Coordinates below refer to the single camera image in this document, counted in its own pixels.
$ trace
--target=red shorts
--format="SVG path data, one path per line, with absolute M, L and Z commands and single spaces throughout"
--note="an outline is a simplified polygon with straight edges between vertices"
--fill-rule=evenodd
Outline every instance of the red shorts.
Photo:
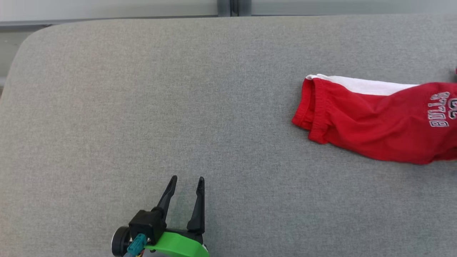
M 308 138 L 382 161 L 457 159 L 457 83 L 309 75 L 292 122 Z

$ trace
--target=gray upholstery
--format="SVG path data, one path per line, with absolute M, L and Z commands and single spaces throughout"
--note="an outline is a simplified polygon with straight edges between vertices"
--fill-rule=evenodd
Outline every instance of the gray upholstery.
M 457 162 L 318 145 L 291 123 L 308 74 L 451 81 L 457 16 L 90 21 L 21 46 L 0 100 L 0 256 L 110 256 L 206 179 L 215 257 L 454 257 Z

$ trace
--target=gray fabric surface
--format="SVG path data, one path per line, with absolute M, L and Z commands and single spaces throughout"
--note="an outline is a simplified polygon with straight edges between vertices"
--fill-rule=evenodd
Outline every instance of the gray fabric surface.
M 292 125 L 308 74 L 450 81 L 457 16 L 91 21 L 21 46 L 0 100 L 1 256 L 110 256 L 206 180 L 212 256 L 454 257 L 457 162 L 318 145 Z

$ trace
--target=wheel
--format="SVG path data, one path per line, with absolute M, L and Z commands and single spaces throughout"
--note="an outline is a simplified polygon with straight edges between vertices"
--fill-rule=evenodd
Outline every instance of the wheel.
M 123 257 L 127 253 L 130 238 L 130 229 L 128 227 L 120 227 L 116 230 L 111 240 L 111 252 L 114 256 Z

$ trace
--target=red fabric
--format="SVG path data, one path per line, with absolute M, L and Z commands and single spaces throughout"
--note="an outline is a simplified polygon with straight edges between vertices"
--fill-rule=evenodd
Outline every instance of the red fabric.
M 457 159 L 457 84 L 428 83 L 389 96 L 306 79 L 292 122 L 308 138 L 382 161 Z

